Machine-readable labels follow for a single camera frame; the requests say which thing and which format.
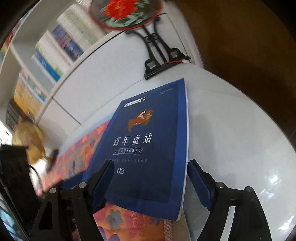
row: brown horse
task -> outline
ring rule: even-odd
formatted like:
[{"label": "brown horse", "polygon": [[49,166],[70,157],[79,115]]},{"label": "brown horse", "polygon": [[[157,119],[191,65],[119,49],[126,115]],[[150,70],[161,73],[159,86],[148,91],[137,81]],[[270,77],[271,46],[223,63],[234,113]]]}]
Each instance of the brown horse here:
[{"label": "brown horse", "polygon": [[143,110],[137,114],[136,118],[129,119],[127,130],[131,132],[131,129],[134,125],[143,124],[144,126],[146,126],[150,121],[150,117],[152,116],[151,113],[153,113],[153,110]]}]

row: cabinet door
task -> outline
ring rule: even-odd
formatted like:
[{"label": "cabinet door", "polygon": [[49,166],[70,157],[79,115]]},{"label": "cabinet door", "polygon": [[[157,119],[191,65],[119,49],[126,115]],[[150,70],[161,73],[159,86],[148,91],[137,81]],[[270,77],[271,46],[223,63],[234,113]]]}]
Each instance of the cabinet door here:
[{"label": "cabinet door", "polygon": [[44,145],[51,150],[59,148],[79,126],[54,100],[51,100],[38,125],[44,135]]},{"label": "cabinet door", "polygon": [[[171,48],[176,47],[186,54],[168,16],[162,14],[160,18],[157,25],[161,37]],[[152,23],[148,29],[153,32]],[[142,80],[148,58],[142,39],[123,32],[93,52],[69,76],[54,99],[83,123],[104,104]]]}]

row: tabletop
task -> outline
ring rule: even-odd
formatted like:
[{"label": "tabletop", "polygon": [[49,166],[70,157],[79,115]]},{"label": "tabletop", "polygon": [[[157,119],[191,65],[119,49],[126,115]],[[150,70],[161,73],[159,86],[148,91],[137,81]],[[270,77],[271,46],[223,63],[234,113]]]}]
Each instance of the tabletop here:
[{"label": "tabletop", "polygon": [[[216,75],[193,64],[179,64],[140,80],[104,105],[64,143],[69,147],[98,120],[110,118],[120,101],[171,81],[185,79],[189,112],[188,160],[196,159],[215,181],[229,188],[254,188],[265,212],[272,240],[285,240],[296,224],[296,154],[277,126],[249,97]],[[187,178],[184,212],[192,240],[197,240],[209,212]],[[231,207],[221,240],[230,233]]]}]

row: metal screw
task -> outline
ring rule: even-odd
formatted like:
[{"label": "metal screw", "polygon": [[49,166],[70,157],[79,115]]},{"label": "metal screw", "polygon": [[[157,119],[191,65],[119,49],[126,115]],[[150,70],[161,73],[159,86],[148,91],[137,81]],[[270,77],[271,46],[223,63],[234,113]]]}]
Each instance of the metal screw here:
[{"label": "metal screw", "polygon": [[253,189],[252,187],[246,187],[246,190],[247,190],[248,192],[253,192],[253,191],[254,191],[254,189]]},{"label": "metal screw", "polygon": [[86,184],[85,182],[83,182],[83,183],[79,183],[79,185],[78,185],[78,186],[79,186],[80,188],[85,188],[85,187],[86,187],[86,185],[87,185],[87,184]]},{"label": "metal screw", "polygon": [[52,193],[55,193],[56,191],[57,191],[56,188],[51,188],[49,192],[52,194]]},{"label": "metal screw", "polygon": [[216,182],[216,186],[219,188],[223,188],[225,185],[223,182]]}]

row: brown floor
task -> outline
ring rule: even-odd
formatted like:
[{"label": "brown floor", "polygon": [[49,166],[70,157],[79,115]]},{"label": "brown floor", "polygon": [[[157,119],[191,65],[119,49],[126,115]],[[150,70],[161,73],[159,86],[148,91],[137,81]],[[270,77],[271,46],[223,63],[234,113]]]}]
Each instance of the brown floor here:
[{"label": "brown floor", "polygon": [[260,0],[175,0],[204,66],[257,102],[296,146],[296,42]]}]

